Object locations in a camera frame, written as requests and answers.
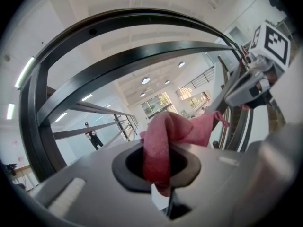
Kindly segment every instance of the ceiling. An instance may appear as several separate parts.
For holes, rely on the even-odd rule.
[[[129,7],[169,9],[207,22],[224,1],[226,0],[29,0],[13,20],[1,52],[0,86],[6,90],[1,91],[0,126],[18,123],[19,91],[14,88],[14,84],[26,62],[76,22],[100,12]],[[213,35],[178,26],[145,25],[119,29],[98,36],[63,56],[49,70],[47,84],[58,89],[92,63],[134,47],[165,41],[213,42],[215,39]],[[10,61],[4,60],[5,55],[9,55]],[[165,80],[173,81],[183,71],[183,68],[178,68],[178,63],[184,61],[189,66],[194,57],[195,55],[190,55],[151,65],[119,79],[118,84],[128,103],[133,104],[141,99],[138,96],[141,91],[149,87],[151,91],[160,90],[165,87]],[[150,83],[145,86],[141,84],[144,76],[151,77]],[[8,103],[16,105],[14,120],[11,121],[5,119]]]
[[[190,66],[191,61],[195,57],[196,55],[187,55],[163,61],[130,73],[117,81],[129,105],[132,105],[142,100],[140,97],[142,92],[146,94],[144,97],[148,97],[169,86],[186,67]],[[185,62],[186,64],[179,68],[178,65],[180,62]],[[151,80],[147,84],[142,84],[143,77],[149,77]]]

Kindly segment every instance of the person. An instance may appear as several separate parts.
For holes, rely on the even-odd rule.
[[[85,127],[89,128],[89,123],[85,123]],[[97,136],[97,132],[96,131],[91,131],[85,134],[85,136],[87,138],[89,138],[91,144],[95,147],[96,150],[99,150],[97,145],[100,145],[101,147],[103,146],[101,140],[99,139],[99,137]]]

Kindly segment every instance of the dark metal frame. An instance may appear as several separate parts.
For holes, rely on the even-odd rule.
[[[46,84],[48,70],[66,53],[101,34],[147,24],[176,25],[201,30],[222,38],[227,46],[176,41],[133,48],[91,65],[48,98]],[[84,96],[145,66],[182,55],[216,50],[232,50],[240,61],[238,53],[241,54],[241,51],[237,44],[220,31],[195,18],[162,9],[113,10],[84,19],[63,31],[36,56],[20,88],[21,135],[29,162],[39,181],[45,180],[66,166],[50,126],[65,110],[85,111],[89,108],[91,110],[87,104],[79,103]]]
[[[47,87],[47,98],[49,99],[51,95],[54,94],[56,90],[51,88],[51,87]],[[119,115],[125,115],[125,116],[132,116],[131,114],[128,113],[123,113],[123,112],[119,112],[119,111],[115,111],[109,108],[104,108],[95,104],[90,104],[88,102],[77,102],[75,105],[73,105],[71,108],[69,108],[70,110],[75,110],[75,111],[81,111],[81,112],[88,112],[88,113],[99,113],[99,114],[119,114]]]

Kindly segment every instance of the window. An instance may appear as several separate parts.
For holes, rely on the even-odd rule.
[[[141,107],[149,119],[162,111],[170,111],[177,114],[177,111],[174,105],[171,104],[166,92],[147,100],[141,104]]]
[[[192,97],[191,99],[189,99],[189,104],[192,108],[196,108],[197,106],[199,106],[201,103],[203,103],[205,100],[207,100],[207,98],[203,93],[199,93],[197,95],[195,95],[194,97]]]

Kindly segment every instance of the towel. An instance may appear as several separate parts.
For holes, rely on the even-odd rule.
[[[188,120],[176,113],[162,112],[151,121],[147,131],[141,132],[143,140],[143,176],[155,183],[159,193],[170,195],[169,141],[206,147],[213,130],[214,119],[226,122],[219,111]]]

